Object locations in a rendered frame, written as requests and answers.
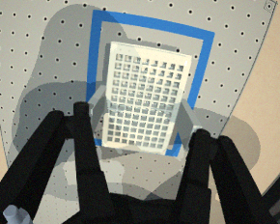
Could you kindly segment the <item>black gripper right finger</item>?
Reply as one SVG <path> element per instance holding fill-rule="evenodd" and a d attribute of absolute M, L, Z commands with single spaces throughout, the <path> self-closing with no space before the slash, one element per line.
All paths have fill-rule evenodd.
<path fill-rule="evenodd" d="M 210 224 L 210 168 L 226 224 L 278 224 L 231 138 L 210 137 L 185 98 L 175 123 L 188 152 L 176 197 L 176 224 Z"/>

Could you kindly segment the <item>white well plate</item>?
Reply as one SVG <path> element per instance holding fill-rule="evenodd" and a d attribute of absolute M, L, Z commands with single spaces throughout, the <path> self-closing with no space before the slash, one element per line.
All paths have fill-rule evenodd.
<path fill-rule="evenodd" d="M 159 48 L 111 42 L 102 146 L 165 155 L 191 57 Z"/>

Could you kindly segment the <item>blue tape outline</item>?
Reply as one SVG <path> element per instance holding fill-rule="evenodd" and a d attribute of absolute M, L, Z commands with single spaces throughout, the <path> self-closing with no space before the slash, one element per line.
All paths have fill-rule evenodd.
<path fill-rule="evenodd" d="M 194 74 L 193 82 L 187 99 L 188 104 L 194 109 L 196 99 L 202 84 L 210 50 L 214 39 L 214 32 L 152 17 L 146 17 L 136 14 L 123 14 L 116 12 L 93 10 L 89 57 L 88 57 L 88 70 L 87 70 L 87 88 L 86 88 L 86 102 L 96 91 L 97 68 L 98 68 L 98 48 L 100 39 L 101 23 L 103 21 L 122 23 L 156 30 L 176 33 L 180 35 L 189 36 L 192 38 L 204 40 L 200 57 L 198 60 L 197 68 Z M 177 133 L 175 143 L 172 150 L 166 150 L 165 155 L 178 156 L 182 140 Z"/>

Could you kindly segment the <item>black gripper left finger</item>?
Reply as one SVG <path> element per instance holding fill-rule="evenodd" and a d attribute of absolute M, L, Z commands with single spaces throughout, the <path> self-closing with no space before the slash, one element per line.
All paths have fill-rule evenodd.
<path fill-rule="evenodd" d="M 120 224 L 94 139 L 105 96 L 100 85 L 89 101 L 73 104 L 73 116 L 60 110 L 46 115 L 0 181 L 0 224 L 33 224 L 60 151 L 73 135 L 82 224 Z"/>

